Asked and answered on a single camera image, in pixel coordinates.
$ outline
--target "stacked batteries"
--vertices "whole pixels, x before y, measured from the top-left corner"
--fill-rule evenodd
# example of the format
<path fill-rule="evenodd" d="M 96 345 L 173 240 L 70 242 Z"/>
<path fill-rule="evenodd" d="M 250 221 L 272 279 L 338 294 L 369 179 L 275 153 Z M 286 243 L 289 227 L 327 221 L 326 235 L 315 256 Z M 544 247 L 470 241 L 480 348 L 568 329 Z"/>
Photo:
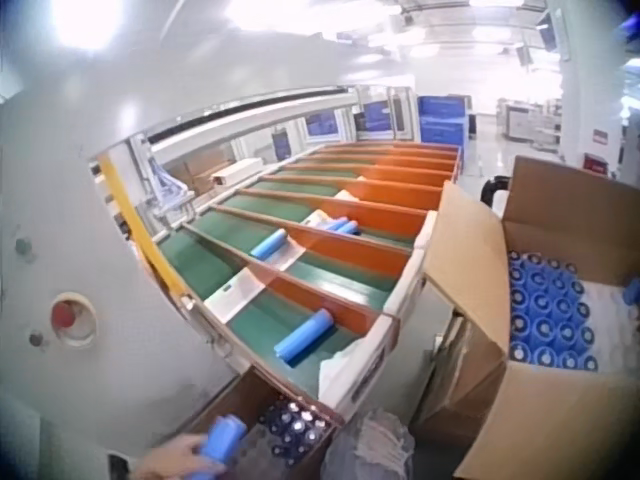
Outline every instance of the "stacked batteries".
<path fill-rule="evenodd" d="M 328 431 L 324 420 L 284 397 L 270 406 L 258 422 L 277 438 L 271 454 L 282 458 L 287 467 L 300 462 Z"/>
<path fill-rule="evenodd" d="M 512 360 L 597 371 L 591 310 L 575 265 L 539 253 L 509 252 Z"/>

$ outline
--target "factory floor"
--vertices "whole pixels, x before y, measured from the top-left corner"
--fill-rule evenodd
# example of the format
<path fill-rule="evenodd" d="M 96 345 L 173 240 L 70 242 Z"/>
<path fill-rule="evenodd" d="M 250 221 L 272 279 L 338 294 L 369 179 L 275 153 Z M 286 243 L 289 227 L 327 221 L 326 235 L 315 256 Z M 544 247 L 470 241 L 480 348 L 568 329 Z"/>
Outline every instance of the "factory floor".
<path fill-rule="evenodd" d="M 477 135 L 469 143 L 458 184 L 480 198 L 484 183 L 495 175 L 511 175 L 516 155 L 559 161 L 552 153 L 534 150 L 529 144 L 510 142 L 500 135 L 495 117 L 477 118 Z M 507 195 L 496 194 L 494 209 L 501 212 Z M 426 288 L 407 320 L 398 346 L 380 380 L 369 394 L 367 406 L 379 406 L 408 424 L 426 386 L 426 372 L 434 337 L 444 332 L 451 306 L 432 288 Z M 418 442 L 414 454 L 414 478 L 450 479 L 466 450 L 436 443 Z"/>

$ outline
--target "brown box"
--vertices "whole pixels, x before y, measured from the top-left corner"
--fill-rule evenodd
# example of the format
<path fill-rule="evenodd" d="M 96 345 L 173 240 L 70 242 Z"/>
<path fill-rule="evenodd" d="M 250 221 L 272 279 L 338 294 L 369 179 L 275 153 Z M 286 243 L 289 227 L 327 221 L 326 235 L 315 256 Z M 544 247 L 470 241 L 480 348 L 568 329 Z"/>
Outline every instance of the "brown box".
<path fill-rule="evenodd" d="M 588 478 L 619 447 L 640 406 L 637 382 L 508 360 L 507 248 L 572 262 L 585 281 L 624 285 L 640 272 L 639 215 L 639 190 L 529 158 L 516 159 L 502 220 L 445 185 L 426 272 L 479 333 L 451 351 L 455 388 L 434 386 L 429 396 L 445 401 L 430 418 L 436 431 L 451 418 L 455 435 L 473 428 L 462 414 L 488 411 L 457 477 Z"/>

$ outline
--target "ceiling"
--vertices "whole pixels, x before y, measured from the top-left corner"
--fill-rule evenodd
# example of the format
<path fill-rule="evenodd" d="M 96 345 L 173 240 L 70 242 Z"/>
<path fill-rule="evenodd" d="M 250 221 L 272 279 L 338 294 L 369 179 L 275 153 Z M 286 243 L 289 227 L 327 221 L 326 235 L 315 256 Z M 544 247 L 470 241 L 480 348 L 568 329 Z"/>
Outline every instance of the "ceiling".
<path fill-rule="evenodd" d="M 87 52 L 61 45 L 52 20 L 53 1 L 56 0 L 0 2 L 0 39 L 4 40 L 0 55 L 0 101 L 23 87 L 46 81 L 50 75 L 80 68 L 100 55 L 118 55 L 159 43 L 202 42 L 204 45 L 208 38 L 234 28 L 226 15 L 232 0 L 125 0 L 121 22 L 108 47 Z M 296 2 L 314 7 L 336 3 L 327 0 L 233 1 L 263 2 L 256 5 L 279 7 L 285 15 Z M 378 1 L 387 6 L 399 5 L 402 14 L 353 31 L 357 43 L 366 43 L 372 33 L 397 33 L 418 27 L 426 31 L 425 43 L 437 43 L 443 50 L 468 49 L 478 42 L 474 29 L 485 26 L 508 27 L 509 31 L 508 38 L 489 43 L 509 46 L 524 42 L 533 48 L 542 47 L 535 24 L 545 10 L 543 0 L 526 0 L 518 8 L 471 7 L 468 0 Z"/>

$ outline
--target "box flap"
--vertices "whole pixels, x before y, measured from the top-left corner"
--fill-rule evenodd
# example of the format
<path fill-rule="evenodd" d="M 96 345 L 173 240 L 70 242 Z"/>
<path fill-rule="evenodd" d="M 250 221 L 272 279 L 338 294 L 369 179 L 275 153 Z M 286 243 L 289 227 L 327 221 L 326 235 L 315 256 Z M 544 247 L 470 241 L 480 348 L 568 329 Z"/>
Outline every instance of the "box flap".
<path fill-rule="evenodd" d="M 427 249 L 429 280 L 506 354 L 509 348 L 507 247 L 500 219 L 447 182 Z"/>
<path fill-rule="evenodd" d="M 635 425 L 637 395 L 625 378 L 509 362 L 456 477 L 591 478 Z"/>
<path fill-rule="evenodd" d="M 516 157 L 503 219 L 640 251 L 640 190 L 586 170 Z"/>

